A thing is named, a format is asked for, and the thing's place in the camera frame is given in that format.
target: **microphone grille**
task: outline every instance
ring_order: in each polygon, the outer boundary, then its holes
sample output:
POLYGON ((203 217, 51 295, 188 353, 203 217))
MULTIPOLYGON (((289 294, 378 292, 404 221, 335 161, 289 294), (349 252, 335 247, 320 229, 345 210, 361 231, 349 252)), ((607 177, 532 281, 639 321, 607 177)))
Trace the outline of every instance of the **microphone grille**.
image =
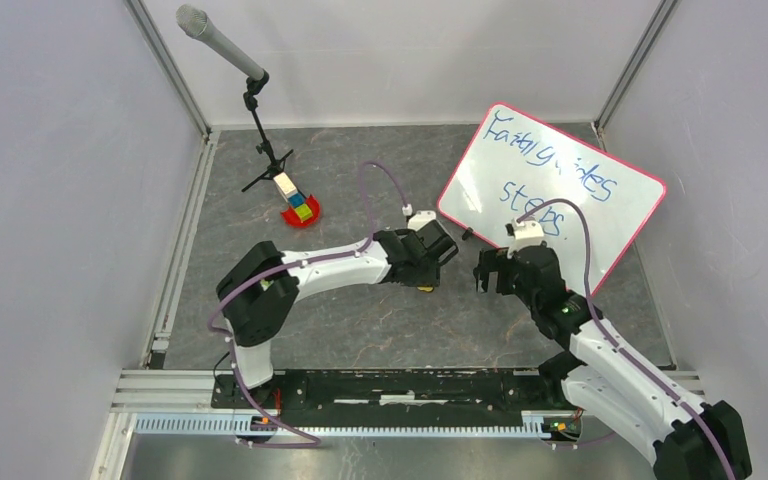
POLYGON ((186 3, 178 7, 178 11, 175 12, 175 20, 178 21, 181 30, 192 38, 197 38, 204 33, 209 21, 204 10, 199 10, 186 3))

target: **black tripod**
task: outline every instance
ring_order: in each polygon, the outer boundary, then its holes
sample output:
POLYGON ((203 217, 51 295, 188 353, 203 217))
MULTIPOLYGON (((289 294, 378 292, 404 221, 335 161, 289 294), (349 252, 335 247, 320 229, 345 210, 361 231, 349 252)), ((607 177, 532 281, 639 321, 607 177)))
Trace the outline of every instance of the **black tripod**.
POLYGON ((257 153, 265 153, 269 158, 269 166, 266 167, 266 171, 261 173, 257 178, 249 182, 248 185, 243 187, 243 192, 253 187, 257 182, 261 180, 272 180, 277 175, 284 173, 284 164, 287 162, 287 157, 292 155, 293 150, 290 150, 280 159, 275 158, 275 152, 272 150, 272 144, 266 138, 266 132, 263 131, 263 126, 260 124, 260 118, 257 116, 257 99, 255 95, 260 93, 266 82, 269 81, 269 74, 263 71, 263 77, 260 80, 255 80, 252 77, 246 79, 246 93, 243 94, 243 100, 246 103, 246 109, 252 112, 254 117, 254 124, 257 125, 257 131, 260 133, 260 138, 263 140, 260 145, 254 147, 257 153))

